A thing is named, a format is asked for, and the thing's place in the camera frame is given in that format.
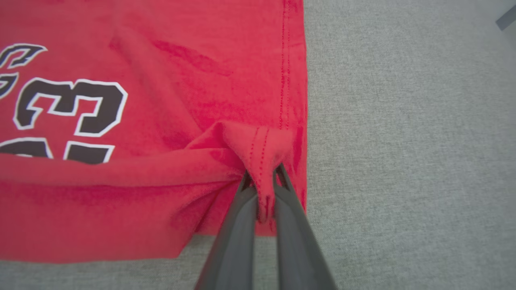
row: gray carpet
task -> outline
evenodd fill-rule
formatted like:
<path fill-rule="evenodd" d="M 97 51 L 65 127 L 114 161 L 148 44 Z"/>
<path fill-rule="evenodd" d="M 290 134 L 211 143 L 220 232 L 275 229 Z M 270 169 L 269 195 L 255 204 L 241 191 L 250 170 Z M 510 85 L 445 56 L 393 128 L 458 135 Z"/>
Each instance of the gray carpet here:
<path fill-rule="evenodd" d="M 516 288 L 516 50 L 496 5 L 305 0 L 308 216 L 341 289 Z M 0 288 L 192 289 L 211 241 L 2 262 Z M 256 247 L 255 289 L 277 288 L 274 240 Z"/>

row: gray object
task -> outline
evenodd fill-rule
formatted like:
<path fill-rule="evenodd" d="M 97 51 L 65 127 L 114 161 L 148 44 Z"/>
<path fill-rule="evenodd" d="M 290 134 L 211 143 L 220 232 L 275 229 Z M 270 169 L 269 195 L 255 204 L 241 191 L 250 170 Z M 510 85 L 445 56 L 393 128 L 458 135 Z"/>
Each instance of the gray object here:
<path fill-rule="evenodd" d="M 273 174 L 281 290 L 336 290 L 283 164 Z M 251 290 L 256 188 L 246 172 L 197 281 L 196 290 Z"/>
<path fill-rule="evenodd" d="M 340 289 L 516 288 L 516 51 L 487 5 L 305 0 L 308 218 Z M 212 242 L 2 262 L 0 288 L 193 289 Z M 278 287 L 275 259 L 255 241 L 255 290 Z"/>
<path fill-rule="evenodd" d="M 516 5 L 507 11 L 500 19 L 496 20 L 496 24 L 500 30 L 504 30 L 516 21 Z"/>

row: seam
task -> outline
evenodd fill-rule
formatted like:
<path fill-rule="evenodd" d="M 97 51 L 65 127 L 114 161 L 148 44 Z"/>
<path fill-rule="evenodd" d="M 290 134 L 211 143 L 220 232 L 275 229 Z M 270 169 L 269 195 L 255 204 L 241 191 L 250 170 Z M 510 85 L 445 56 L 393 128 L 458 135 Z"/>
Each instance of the seam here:
<path fill-rule="evenodd" d="M 280 101 L 280 129 L 283 126 L 283 93 L 285 87 L 285 0 L 283 0 L 283 17 L 282 17 L 282 25 L 281 25 L 281 101 Z"/>
<path fill-rule="evenodd" d="M 287 118 L 286 118 L 286 127 L 288 130 L 288 121 L 290 119 L 290 5 L 287 3 Z"/>
<path fill-rule="evenodd" d="M 263 143 L 263 148 L 262 148 L 262 159 L 260 161 L 260 174 L 259 174 L 259 177 L 258 177 L 258 183 L 256 184 L 256 188 L 258 190 L 259 193 L 262 192 L 262 176 L 263 176 L 263 160 L 265 159 L 265 147 L 267 146 L 267 137 L 269 136 L 269 129 L 267 129 L 267 132 L 265 133 L 265 138 L 264 138 L 264 143 Z M 258 205 L 259 205 L 259 215 L 262 214 L 262 209 L 264 207 L 263 205 L 263 198 L 261 198 L 261 195 L 258 196 Z"/>
<path fill-rule="evenodd" d="M 251 165 L 253 162 L 254 142 L 256 141 L 256 136 L 258 135 L 259 129 L 260 129 L 260 127 L 256 128 L 256 131 L 254 132 L 253 141 L 251 142 L 251 150 L 249 152 L 249 168 L 251 168 Z"/>

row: wrinkle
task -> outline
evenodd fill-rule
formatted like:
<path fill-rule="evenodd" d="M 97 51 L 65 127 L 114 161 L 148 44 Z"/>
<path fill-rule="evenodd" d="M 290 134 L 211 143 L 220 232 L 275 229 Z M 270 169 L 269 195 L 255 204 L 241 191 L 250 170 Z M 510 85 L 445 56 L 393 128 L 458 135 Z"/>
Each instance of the wrinkle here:
<path fill-rule="evenodd" d="M 215 73 L 224 76 L 231 75 L 231 71 L 226 69 L 220 62 L 200 53 L 197 50 L 170 43 L 168 41 L 154 41 L 153 45 L 159 50 L 168 53 L 172 57 L 180 58 L 196 69 L 207 72 Z"/>
<path fill-rule="evenodd" d="M 202 133 L 199 123 L 192 116 L 183 98 L 178 98 L 181 92 L 173 82 L 166 81 L 168 72 L 158 58 L 148 58 L 153 53 L 153 45 L 145 36 L 131 27 L 117 26 L 114 29 L 109 47 L 131 67 L 142 88 L 147 93 L 148 104 L 155 110 L 154 122 L 164 128 L 163 141 L 173 144 L 182 140 L 182 148 Z M 173 92 L 169 98 L 163 98 L 166 93 Z M 169 128 L 182 127 L 184 130 L 174 132 Z"/>

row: black number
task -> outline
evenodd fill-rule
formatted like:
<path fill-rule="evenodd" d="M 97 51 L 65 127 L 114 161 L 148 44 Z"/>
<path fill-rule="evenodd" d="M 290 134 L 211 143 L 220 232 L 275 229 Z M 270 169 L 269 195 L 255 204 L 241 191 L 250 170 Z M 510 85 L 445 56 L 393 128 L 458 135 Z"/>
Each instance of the black number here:
<path fill-rule="evenodd" d="M 97 101 L 94 112 L 81 114 L 74 134 L 100 137 L 120 123 L 127 93 L 118 83 L 79 79 L 74 85 L 36 77 L 23 87 L 18 97 L 14 113 L 18 129 L 34 128 L 43 111 L 34 106 L 38 98 L 54 99 L 48 113 L 60 116 L 75 116 L 79 100 Z"/>
<path fill-rule="evenodd" d="M 88 164 L 100 164 L 109 161 L 114 149 L 114 145 L 99 145 L 68 141 L 63 159 L 75 160 Z"/>
<path fill-rule="evenodd" d="M 0 153 L 54 158 L 45 138 L 16 138 L 0 143 Z"/>
<path fill-rule="evenodd" d="M 46 51 L 45 46 L 28 44 L 28 43 L 17 43 L 6 47 L 0 54 L 0 68 L 4 66 L 7 59 L 11 54 L 17 52 L 23 52 L 20 57 L 17 57 L 11 61 L 8 69 L 22 67 L 33 60 L 39 53 Z"/>
<path fill-rule="evenodd" d="M 0 99 L 7 96 L 16 84 L 18 73 L 0 74 Z"/>

